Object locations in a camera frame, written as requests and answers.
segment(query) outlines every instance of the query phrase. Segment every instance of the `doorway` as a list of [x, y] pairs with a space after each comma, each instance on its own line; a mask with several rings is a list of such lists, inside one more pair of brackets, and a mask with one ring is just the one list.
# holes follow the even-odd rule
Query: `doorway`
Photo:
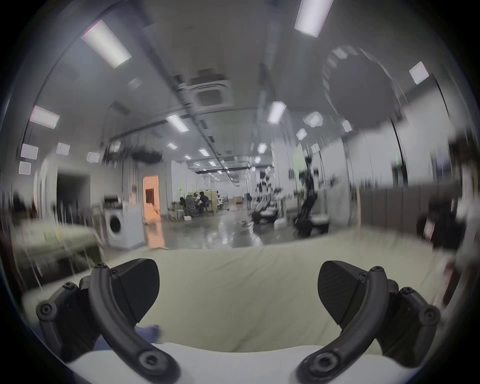
[[160, 217], [158, 175], [144, 177], [144, 221], [147, 244], [150, 248], [165, 248]]
[[57, 174], [57, 220], [83, 224], [90, 210], [90, 176]]

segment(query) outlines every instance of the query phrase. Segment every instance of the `ceiling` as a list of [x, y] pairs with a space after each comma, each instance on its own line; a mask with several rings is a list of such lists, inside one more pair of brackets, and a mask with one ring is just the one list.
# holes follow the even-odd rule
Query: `ceiling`
[[[399, 2], [334, 0], [318, 38], [294, 29], [300, 0], [144, 0], [140, 4], [148, 19], [143, 33], [167, 75], [188, 80], [197, 71], [212, 68], [231, 81], [233, 107], [199, 113], [197, 120], [204, 121], [199, 130], [190, 118], [185, 119], [190, 131], [182, 134], [165, 123], [171, 112], [187, 115], [188, 111], [132, 35], [125, 12], [118, 9], [102, 20], [132, 57], [113, 69], [76, 39], [37, 101], [60, 115], [59, 126], [47, 133], [34, 132], [33, 139], [42, 141], [50, 135], [52, 142], [71, 143], [73, 152], [75, 147], [99, 151], [119, 133], [148, 126], [125, 135], [123, 142], [161, 151], [166, 160], [181, 162], [189, 155], [192, 160], [187, 163], [195, 170], [211, 168], [199, 148], [207, 148], [212, 158], [214, 148], [230, 168], [246, 165], [233, 157], [251, 162], [251, 156], [258, 155], [258, 144], [270, 145], [274, 139], [298, 143], [295, 133], [300, 128], [307, 131], [301, 141], [307, 148], [314, 143], [329, 145], [345, 134], [343, 119], [327, 102], [322, 83], [322, 66], [332, 49], [351, 45], [375, 56], [392, 77], [397, 93], [414, 85], [408, 71], [417, 62], [423, 61], [433, 71], [446, 55], [435, 37]], [[259, 81], [262, 64], [267, 68], [263, 85]], [[140, 84], [134, 89], [129, 86], [133, 79]], [[266, 123], [275, 100], [287, 105], [291, 123]], [[323, 116], [321, 127], [310, 128], [303, 122], [313, 111]], [[178, 149], [167, 148], [169, 142]], [[271, 163], [269, 149], [261, 156], [262, 164]]]

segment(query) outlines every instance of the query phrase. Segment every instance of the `screw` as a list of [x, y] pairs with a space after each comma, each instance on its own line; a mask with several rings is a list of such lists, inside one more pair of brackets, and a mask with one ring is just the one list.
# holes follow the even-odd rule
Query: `screw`
[[50, 304], [43, 304], [40, 312], [42, 312], [42, 315], [47, 316], [50, 314], [50, 312], [52, 312], [52, 306]]
[[74, 285], [72, 282], [69, 281], [69, 282], [63, 284], [63, 287], [64, 287], [65, 289], [71, 290], [71, 289], [73, 289], [73, 288], [75, 287], [75, 285]]
[[332, 352], [323, 352], [317, 355], [309, 366], [313, 376], [328, 376], [337, 367], [338, 357]]
[[147, 356], [147, 358], [145, 359], [145, 362], [148, 365], [155, 365], [158, 363], [158, 359], [155, 356], [150, 355], [150, 356]]
[[425, 311], [425, 316], [427, 317], [427, 319], [433, 320], [435, 318], [435, 312], [431, 308], [428, 308]]

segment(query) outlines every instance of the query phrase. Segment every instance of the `fluorescent ceiling light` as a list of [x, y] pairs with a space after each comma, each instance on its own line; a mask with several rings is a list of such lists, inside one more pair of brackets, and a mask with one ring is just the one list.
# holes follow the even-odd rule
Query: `fluorescent ceiling light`
[[20, 162], [20, 165], [18, 166], [18, 173], [20, 175], [30, 175], [31, 170], [32, 170], [32, 163], [27, 163], [26, 161]]
[[58, 143], [57, 145], [57, 153], [59, 155], [68, 156], [68, 152], [70, 151], [70, 146], [64, 143]]
[[320, 113], [312, 112], [310, 115], [304, 117], [303, 121], [305, 122], [305, 124], [314, 128], [314, 127], [321, 127], [324, 122], [324, 119], [322, 118], [322, 115]]
[[295, 29], [305, 35], [318, 37], [333, 0], [302, 0]]
[[32, 114], [30, 115], [30, 121], [54, 129], [57, 126], [60, 116], [46, 109], [34, 106]]
[[88, 152], [87, 161], [89, 163], [98, 163], [99, 160], [100, 160], [100, 154], [95, 152]]
[[167, 116], [167, 121], [170, 123], [171, 126], [173, 126], [180, 133], [189, 131], [185, 122], [176, 113], [174, 113], [173, 115]]
[[297, 132], [297, 137], [299, 138], [299, 140], [303, 140], [305, 136], [307, 136], [307, 131], [305, 129], [302, 128]]
[[420, 61], [415, 67], [410, 70], [410, 75], [413, 78], [415, 84], [420, 84], [423, 80], [425, 80], [429, 75], [427, 69]]
[[135, 77], [133, 80], [131, 80], [127, 86], [130, 88], [130, 90], [134, 91], [137, 89], [139, 86], [143, 84], [142, 79], [140, 77]]
[[278, 124], [286, 107], [287, 106], [281, 101], [274, 101], [270, 107], [270, 113], [268, 114], [267, 121], [270, 124]]
[[345, 132], [350, 132], [352, 130], [352, 126], [350, 125], [350, 122], [348, 120], [345, 120], [343, 123], [343, 129]]
[[27, 159], [36, 160], [38, 155], [38, 147], [28, 144], [22, 144], [22, 152], [20, 153], [21, 157], [25, 157]]
[[267, 144], [260, 143], [258, 144], [258, 153], [264, 153], [267, 149]]
[[96, 53], [98, 53], [113, 68], [126, 62], [132, 55], [117, 39], [103, 21], [99, 21], [82, 36]]

